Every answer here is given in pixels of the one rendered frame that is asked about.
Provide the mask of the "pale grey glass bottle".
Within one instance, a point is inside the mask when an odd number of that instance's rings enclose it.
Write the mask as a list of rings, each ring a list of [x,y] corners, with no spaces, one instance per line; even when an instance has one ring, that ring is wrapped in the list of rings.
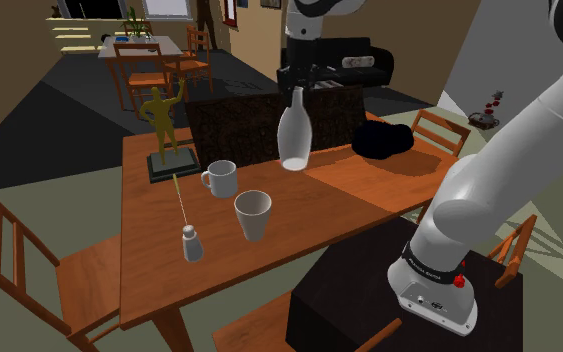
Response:
[[[303,90],[300,86],[294,88],[292,103],[285,108],[278,126],[280,162],[289,171],[305,169],[311,151],[312,126],[303,106]]]

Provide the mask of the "dark brown patterned box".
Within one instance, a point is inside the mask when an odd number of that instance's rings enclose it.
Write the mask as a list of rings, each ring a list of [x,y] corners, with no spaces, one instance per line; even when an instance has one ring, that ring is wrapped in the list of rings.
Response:
[[[304,106],[312,126],[313,151],[351,143],[366,120],[359,85],[312,90]],[[277,159],[277,131],[284,109],[280,93],[187,102],[200,165],[206,168],[226,159],[243,167]]]

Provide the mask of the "orange wooden chair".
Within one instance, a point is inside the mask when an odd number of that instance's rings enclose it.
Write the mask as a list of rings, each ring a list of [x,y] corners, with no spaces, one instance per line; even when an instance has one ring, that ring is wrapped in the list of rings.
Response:
[[[172,98],[174,96],[172,75],[164,65],[167,57],[162,54],[157,42],[115,43],[113,48],[126,91],[138,119],[141,119],[141,117],[136,102],[143,103],[145,96],[143,90],[157,87],[163,90],[160,92],[160,97]],[[141,62],[152,62],[155,70],[153,72],[132,71],[131,73],[126,71],[126,63]]]
[[[186,50],[175,60],[167,62],[165,67],[179,78],[189,77],[194,85],[197,85],[198,80],[207,77],[210,91],[213,91],[209,34],[196,30],[191,25],[186,26],[186,34]]]

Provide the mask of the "black lumpy object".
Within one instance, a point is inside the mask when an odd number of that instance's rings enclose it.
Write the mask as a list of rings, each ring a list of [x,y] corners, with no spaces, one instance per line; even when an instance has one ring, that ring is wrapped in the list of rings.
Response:
[[[413,132],[409,126],[374,120],[362,123],[356,129],[351,143],[356,154],[375,160],[406,152],[413,145]]]

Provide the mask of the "bright window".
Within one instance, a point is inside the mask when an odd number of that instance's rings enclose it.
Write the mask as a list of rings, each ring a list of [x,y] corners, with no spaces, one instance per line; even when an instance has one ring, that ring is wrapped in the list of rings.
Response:
[[[146,17],[153,20],[189,21],[190,0],[142,0]]]

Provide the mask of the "white mug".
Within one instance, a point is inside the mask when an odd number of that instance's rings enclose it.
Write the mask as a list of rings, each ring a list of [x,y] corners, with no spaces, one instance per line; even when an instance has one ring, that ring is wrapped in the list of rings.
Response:
[[[231,198],[238,191],[237,167],[229,160],[212,162],[201,174],[203,185],[217,198]]]

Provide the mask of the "golden figure on dark base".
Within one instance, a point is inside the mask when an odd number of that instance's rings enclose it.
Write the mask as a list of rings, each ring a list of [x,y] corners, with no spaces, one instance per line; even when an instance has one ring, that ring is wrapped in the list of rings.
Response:
[[[153,99],[145,102],[140,113],[155,128],[158,151],[147,157],[149,180],[151,183],[168,180],[173,175],[182,177],[201,171],[194,151],[179,147],[169,110],[182,99],[184,79],[179,79],[180,91],[174,98],[162,99],[157,87],[151,89]]]

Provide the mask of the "wooden dining table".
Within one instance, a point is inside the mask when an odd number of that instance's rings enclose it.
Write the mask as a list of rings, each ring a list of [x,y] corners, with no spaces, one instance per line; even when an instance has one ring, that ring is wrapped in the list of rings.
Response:
[[[339,146],[315,152],[299,172],[276,161],[240,168],[240,190],[272,200],[256,242],[245,238],[232,199],[212,195],[198,175],[179,178],[188,225],[204,249],[188,262],[173,180],[148,179],[146,159],[157,146],[153,134],[123,141],[120,326],[152,322],[171,352],[193,352],[183,306],[428,204],[455,161],[417,140],[382,161]]]

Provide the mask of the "grey-topped table with plant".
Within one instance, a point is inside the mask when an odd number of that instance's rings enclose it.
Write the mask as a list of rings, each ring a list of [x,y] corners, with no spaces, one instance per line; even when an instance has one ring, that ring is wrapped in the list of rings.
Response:
[[[184,52],[167,36],[153,36],[149,30],[150,22],[145,18],[138,18],[136,11],[130,7],[122,23],[126,35],[108,36],[103,40],[98,57],[103,59],[113,78],[119,105],[124,109],[124,100],[121,90],[121,81],[124,82],[125,91],[128,94],[134,111],[137,111],[136,98],[142,100],[143,89],[150,89],[158,85],[166,90],[166,94],[172,92],[169,77],[168,63],[175,63],[176,70],[179,69],[178,62],[187,59]],[[153,62],[158,73],[136,73],[127,74],[124,64],[131,63],[132,68],[142,61]]]

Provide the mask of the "beige tapered cup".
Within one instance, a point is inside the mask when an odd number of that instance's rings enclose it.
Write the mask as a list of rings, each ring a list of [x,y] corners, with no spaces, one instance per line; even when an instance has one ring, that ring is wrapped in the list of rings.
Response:
[[[260,190],[248,190],[235,198],[236,216],[247,240],[256,242],[263,238],[271,206],[270,196]]]

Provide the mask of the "thin pale yellow stick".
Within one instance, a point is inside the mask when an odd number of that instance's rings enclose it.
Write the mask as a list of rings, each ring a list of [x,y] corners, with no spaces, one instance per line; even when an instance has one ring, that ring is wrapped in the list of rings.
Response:
[[[173,183],[174,183],[177,195],[178,195],[180,209],[181,209],[182,216],[183,216],[183,219],[184,219],[184,224],[188,225],[188,220],[187,220],[187,216],[186,216],[184,205],[183,205],[183,200],[182,200],[181,191],[180,191],[180,187],[179,187],[179,183],[178,183],[178,178],[177,178],[175,173],[172,174],[172,179],[173,179]]]

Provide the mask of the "red flowers with teapot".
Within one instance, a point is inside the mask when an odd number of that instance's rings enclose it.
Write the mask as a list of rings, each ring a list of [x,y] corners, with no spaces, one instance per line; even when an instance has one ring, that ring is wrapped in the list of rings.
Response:
[[[503,91],[497,90],[493,95],[493,100],[485,105],[482,112],[474,112],[468,116],[468,124],[482,130],[497,127],[500,121],[494,117],[494,109],[500,105]]]

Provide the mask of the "grey salt shaker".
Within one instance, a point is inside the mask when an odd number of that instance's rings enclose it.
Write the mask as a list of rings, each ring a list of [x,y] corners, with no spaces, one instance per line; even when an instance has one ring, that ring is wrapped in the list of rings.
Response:
[[[197,262],[203,257],[204,249],[193,225],[183,227],[182,243],[184,258],[188,262]]]

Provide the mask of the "dark robot stand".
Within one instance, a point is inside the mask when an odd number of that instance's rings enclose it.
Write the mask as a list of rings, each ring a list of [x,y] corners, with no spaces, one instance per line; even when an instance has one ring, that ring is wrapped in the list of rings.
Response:
[[[296,352],[355,352],[394,319],[402,324],[371,352],[524,352],[523,278],[501,289],[504,266],[465,257],[478,320],[458,336],[400,307],[387,280],[416,224],[396,218],[327,248],[291,293],[286,342]]]

